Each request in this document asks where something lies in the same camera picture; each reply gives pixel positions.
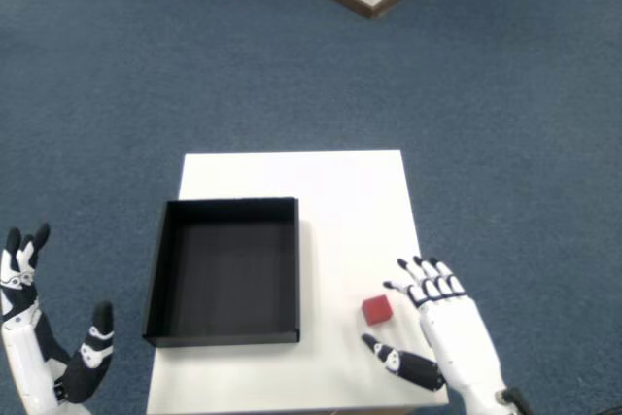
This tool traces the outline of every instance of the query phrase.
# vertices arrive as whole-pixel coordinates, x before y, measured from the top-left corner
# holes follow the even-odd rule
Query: robot wrist
[[[501,399],[505,384],[501,379],[460,388],[467,415],[514,415],[518,410]]]

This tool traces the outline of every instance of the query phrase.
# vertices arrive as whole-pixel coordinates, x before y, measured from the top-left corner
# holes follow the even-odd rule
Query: robot finger
[[[21,241],[21,233],[18,229],[12,228],[7,235],[7,243],[2,251],[2,272],[3,281],[5,281],[10,269],[19,272],[19,264],[17,263],[16,254],[19,250],[19,242]]]
[[[19,242],[21,240],[21,234],[16,228],[12,228],[7,236],[7,243],[2,250],[2,257],[0,258],[0,285],[3,290],[9,292],[9,289],[14,291],[21,290],[21,279],[19,277],[19,263],[17,262],[17,251],[19,249]],[[7,313],[7,309],[12,308],[9,306],[9,301],[4,296],[2,300],[3,312]]]
[[[405,261],[402,258],[397,260],[397,264],[399,264],[399,267],[401,267],[404,271],[410,274],[410,277],[413,278],[415,284],[421,286],[421,283],[428,279],[428,276],[426,276],[424,270],[417,264]]]
[[[415,307],[417,308],[419,308],[421,305],[431,299],[426,291],[424,291],[424,289],[418,284],[410,284],[406,286],[394,281],[385,281],[383,285],[387,289],[395,290],[408,296],[408,298],[410,298],[410,301],[412,301],[413,305],[415,305]]]
[[[435,362],[409,352],[400,352],[382,344],[370,334],[364,334],[362,339],[385,368],[400,378],[431,391],[436,391],[445,384]]]
[[[30,267],[35,269],[37,267],[37,261],[39,260],[39,251],[44,247],[44,245],[48,242],[48,238],[50,237],[50,225],[48,223],[43,223],[35,233],[34,238],[32,239],[32,245],[34,247],[34,252],[32,257],[30,258]]]
[[[440,273],[428,261],[426,261],[424,259],[421,259],[419,257],[414,257],[413,259],[415,260],[417,265],[424,270],[424,272],[426,273],[426,275],[428,276],[429,279],[433,279],[434,280],[438,276],[440,276]]]
[[[93,395],[110,365],[113,335],[113,307],[105,301],[95,307],[92,326],[62,376],[66,400],[82,403]]]
[[[452,270],[442,261],[439,261],[436,258],[430,258],[430,263],[438,270],[440,275],[447,281],[449,287],[451,288],[454,295],[465,295],[465,289],[462,284],[458,280],[458,278],[454,275]]]

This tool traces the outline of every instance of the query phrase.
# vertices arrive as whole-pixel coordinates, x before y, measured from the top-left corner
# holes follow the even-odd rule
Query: red cube
[[[393,310],[387,296],[379,295],[363,302],[363,314],[367,324],[372,326],[389,321],[393,316]]]

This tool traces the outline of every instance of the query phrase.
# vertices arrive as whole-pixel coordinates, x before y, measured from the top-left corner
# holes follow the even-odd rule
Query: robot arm
[[[363,341],[385,367],[430,390],[446,381],[463,397],[468,415],[530,413],[521,398],[520,404],[515,403],[516,391],[505,387],[499,357],[477,306],[452,271],[436,259],[415,257],[413,262],[399,259],[397,263],[413,282],[388,281],[384,285],[408,296],[419,310],[421,328],[436,363],[394,350],[365,334]]]
[[[50,228],[21,238],[12,229],[0,261],[2,340],[17,391],[28,415],[88,414],[90,398],[112,358],[112,305],[96,306],[92,325],[70,357],[56,342],[39,304],[34,273]]]

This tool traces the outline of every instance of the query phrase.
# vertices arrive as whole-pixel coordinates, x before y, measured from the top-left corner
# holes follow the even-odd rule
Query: black fingertip
[[[102,301],[93,311],[93,325],[102,334],[109,334],[114,327],[113,305],[110,301]]]
[[[14,255],[19,248],[19,242],[21,240],[21,233],[19,233],[19,229],[13,227],[9,230],[9,235],[7,235],[7,245],[5,249],[11,255]]]
[[[24,248],[26,248],[26,245],[28,245],[28,242],[32,242],[33,236],[28,234],[25,235],[22,239],[21,239],[21,244],[19,245],[19,249],[23,250]]]
[[[363,342],[369,347],[369,350],[374,352],[374,346],[378,343],[378,340],[371,334],[363,334],[361,336]]]
[[[32,240],[35,250],[40,250],[48,241],[49,236],[50,225],[48,223],[41,224],[41,227],[39,227],[39,230],[35,233],[35,238]]]

